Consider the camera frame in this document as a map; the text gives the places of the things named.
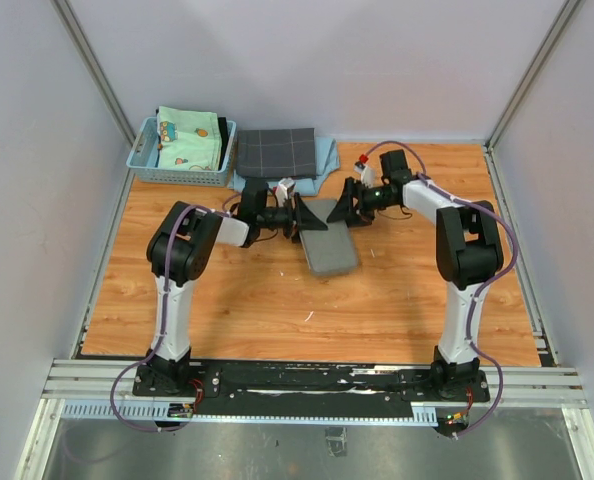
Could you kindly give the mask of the grey plastic tool case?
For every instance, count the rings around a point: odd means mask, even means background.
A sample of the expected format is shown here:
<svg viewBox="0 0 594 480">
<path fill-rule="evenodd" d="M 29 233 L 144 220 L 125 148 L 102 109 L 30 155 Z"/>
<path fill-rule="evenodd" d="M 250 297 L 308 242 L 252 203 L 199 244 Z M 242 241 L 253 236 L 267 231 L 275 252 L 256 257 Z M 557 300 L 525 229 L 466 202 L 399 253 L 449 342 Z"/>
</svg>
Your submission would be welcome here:
<svg viewBox="0 0 594 480">
<path fill-rule="evenodd" d="M 331 277 L 345 275 L 355 270 L 359 265 L 359 258 L 346 223 L 326 221 L 336 201 L 324 198 L 313 199 L 307 201 L 306 205 L 327 226 L 326 231 L 300 232 L 300 240 L 310 272 L 318 277 Z"/>
</svg>

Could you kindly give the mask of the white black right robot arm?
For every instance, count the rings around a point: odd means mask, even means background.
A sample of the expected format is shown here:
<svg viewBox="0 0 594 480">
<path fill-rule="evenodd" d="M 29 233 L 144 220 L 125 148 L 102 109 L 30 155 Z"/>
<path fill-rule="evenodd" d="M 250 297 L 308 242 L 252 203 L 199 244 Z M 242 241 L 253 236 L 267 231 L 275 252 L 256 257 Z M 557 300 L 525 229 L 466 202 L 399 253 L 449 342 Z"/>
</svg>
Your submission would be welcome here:
<svg viewBox="0 0 594 480">
<path fill-rule="evenodd" d="M 490 203 L 466 201 L 437 186 L 425 173 L 413 172 L 403 150 L 381 154 L 380 162 L 382 184 L 375 186 L 368 156 L 360 156 L 354 165 L 359 177 L 345 180 L 328 220 L 368 226 L 376 212 L 399 206 L 434 225 L 436 266 L 446 282 L 447 303 L 430 373 L 420 384 L 443 400 L 458 396 L 486 401 L 489 393 L 482 385 L 477 336 L 482 303 L 504 263 L 498 216 Z"/>
</svg>

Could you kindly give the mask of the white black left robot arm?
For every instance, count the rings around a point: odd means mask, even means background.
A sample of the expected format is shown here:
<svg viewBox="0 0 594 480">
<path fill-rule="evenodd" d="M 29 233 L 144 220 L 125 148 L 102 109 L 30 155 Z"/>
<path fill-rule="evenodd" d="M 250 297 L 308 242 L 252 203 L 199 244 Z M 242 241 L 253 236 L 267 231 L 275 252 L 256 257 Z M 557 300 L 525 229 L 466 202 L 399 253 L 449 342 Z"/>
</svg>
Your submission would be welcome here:
<svg viewBox="0 0 594 480">
<path fill-rule="evenodd" d="M 134 388 L 156 396 L 181 396 L 197 384 L 190 364 L 192 299 L 215 245 L 248 248 L 262 230 L 293 238 L 303 231 L 327 229 L 300 194 L 281 194 L 263 180 L 247 184 L 238 205 L 227 213 L 175 203 L 146 251 L 157 287 L 157 323 Z"/>
</svg>

